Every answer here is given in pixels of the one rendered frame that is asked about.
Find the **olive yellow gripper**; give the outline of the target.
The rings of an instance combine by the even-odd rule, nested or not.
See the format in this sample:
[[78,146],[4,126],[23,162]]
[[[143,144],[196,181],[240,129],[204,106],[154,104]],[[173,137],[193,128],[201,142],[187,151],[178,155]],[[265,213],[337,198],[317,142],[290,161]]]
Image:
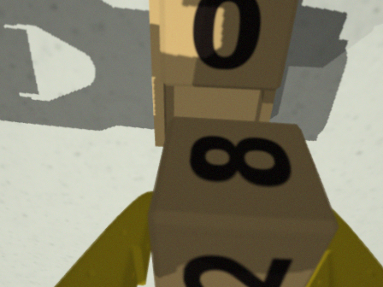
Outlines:
[[[55,287],[145,285],[150,263],[148,210],[153,191],[131,202]],[[383,287],[383,266],[333,210],[339,228],[306,287]]]

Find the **brown calendar cube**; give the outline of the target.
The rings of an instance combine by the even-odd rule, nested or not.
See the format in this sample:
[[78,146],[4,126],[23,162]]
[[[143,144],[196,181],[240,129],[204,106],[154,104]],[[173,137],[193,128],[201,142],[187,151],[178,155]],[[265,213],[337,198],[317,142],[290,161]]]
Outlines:
[[159,0],[161,81],[275,91],[298,0]]
[[306,287],[339,228],[297,124],[178,116],[148,222],[155,287]]

